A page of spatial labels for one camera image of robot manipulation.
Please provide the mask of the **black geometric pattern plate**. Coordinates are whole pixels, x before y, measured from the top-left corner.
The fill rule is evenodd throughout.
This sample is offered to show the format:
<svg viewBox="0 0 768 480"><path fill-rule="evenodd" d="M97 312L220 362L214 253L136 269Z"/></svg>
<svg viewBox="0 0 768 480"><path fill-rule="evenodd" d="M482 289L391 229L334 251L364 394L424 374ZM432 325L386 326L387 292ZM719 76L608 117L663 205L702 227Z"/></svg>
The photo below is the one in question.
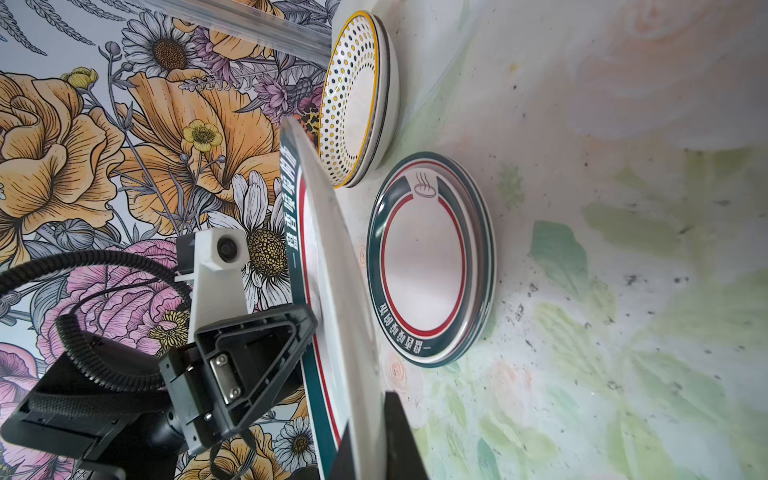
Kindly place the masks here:
<svg viewBox="0 0 768 480"><path fill-rule="evenodd" d="M395 46L382 20L375 14L372 17L383 51L380 61L380 87L375 107L376 119L372 127L372 139L365 152L364 162L346 185L347 188L359 184L369 172L376 170L382 163L384 154L394 136L399 115L400 78Z"/></svg>

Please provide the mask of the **yellow rim dotted plate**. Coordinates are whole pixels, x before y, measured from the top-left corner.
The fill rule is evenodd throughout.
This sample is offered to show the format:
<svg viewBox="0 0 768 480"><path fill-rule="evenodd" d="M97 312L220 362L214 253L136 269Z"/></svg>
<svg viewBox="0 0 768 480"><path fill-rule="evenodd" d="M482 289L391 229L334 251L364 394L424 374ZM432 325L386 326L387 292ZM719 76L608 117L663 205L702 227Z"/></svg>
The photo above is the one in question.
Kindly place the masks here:
<svg viewBox="0 0 768 480"><path fill-rule="evenodd" d="M333 187L351 182L374 122L381 47L373 16L353 14L332 50L322 91L318 155Z"/></svg>

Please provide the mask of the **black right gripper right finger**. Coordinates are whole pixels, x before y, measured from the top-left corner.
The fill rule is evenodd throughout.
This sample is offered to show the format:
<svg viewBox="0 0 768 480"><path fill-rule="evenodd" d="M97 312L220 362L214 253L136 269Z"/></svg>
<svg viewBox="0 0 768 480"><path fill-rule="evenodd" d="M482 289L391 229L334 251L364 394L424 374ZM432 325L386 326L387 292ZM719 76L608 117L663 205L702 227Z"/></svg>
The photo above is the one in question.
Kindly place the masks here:
<svg viewBox="0 0 768 480"><path fill-rule="evenodd" d="M407 420L400 397L387 391L384 397L386 432L386 478L388 480L428 480L422 457Z"/></svg>

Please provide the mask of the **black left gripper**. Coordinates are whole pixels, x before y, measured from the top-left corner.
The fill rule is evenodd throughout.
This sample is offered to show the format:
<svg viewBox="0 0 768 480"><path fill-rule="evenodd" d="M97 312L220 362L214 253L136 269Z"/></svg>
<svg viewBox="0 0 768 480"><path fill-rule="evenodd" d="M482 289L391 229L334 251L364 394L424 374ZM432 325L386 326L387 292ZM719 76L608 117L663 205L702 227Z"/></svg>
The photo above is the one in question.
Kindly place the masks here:
<svg viewBox="0 0 768 480"><path fill-rule="evenodd" d="M111 391L62 355L1 426L4 441L72 459L91 479L171 479L303 385L318 321L306 305L222 320L160 358L165 389Z"/></svg>

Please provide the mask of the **green rim plate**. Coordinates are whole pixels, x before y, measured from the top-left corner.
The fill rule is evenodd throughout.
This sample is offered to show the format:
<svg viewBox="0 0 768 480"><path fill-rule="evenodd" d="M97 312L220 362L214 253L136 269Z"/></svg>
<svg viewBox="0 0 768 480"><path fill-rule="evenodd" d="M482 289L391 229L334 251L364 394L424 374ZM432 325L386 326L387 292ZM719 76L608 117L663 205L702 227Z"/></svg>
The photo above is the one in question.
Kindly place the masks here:
<svg viewBox="0 0 768 480"><path fill-rule="evenodd" d="M383 392L367 289L339 202L304 128L280 127L280 169L293 301L318 327L302 374L320 476L350 440L357 479L386 476Z"/></svg>
<svg viewBox="0 0 768 480"><path fill-rule="evenodd" d="M399 162L367 237L370 298L395 351L422 368L458 360L491 315L496 277L491 216L467 170L434 152Z"/></svg>

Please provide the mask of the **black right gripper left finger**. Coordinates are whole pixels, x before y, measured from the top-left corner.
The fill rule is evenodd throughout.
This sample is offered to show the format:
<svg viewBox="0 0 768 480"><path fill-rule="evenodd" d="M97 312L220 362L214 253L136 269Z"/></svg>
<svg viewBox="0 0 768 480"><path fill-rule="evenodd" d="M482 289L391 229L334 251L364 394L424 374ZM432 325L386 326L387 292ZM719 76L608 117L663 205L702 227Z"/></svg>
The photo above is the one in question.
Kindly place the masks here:
<svg viewBox="0 0 768 480"><path fill-rule="evenodd" d="M355 464L350 440L343 440L333 463L329 480L356 480Z"/></svg>

